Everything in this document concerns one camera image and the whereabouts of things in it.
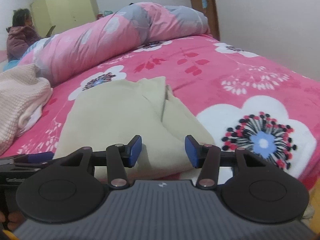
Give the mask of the person left hand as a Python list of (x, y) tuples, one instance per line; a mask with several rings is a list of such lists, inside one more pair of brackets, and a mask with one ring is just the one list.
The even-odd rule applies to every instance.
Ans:
[(24, 215), (20, 211), (13, 211), (5, 215), (0, 211), (1, 229), (9, 231), (16, 230), (25, 221)]

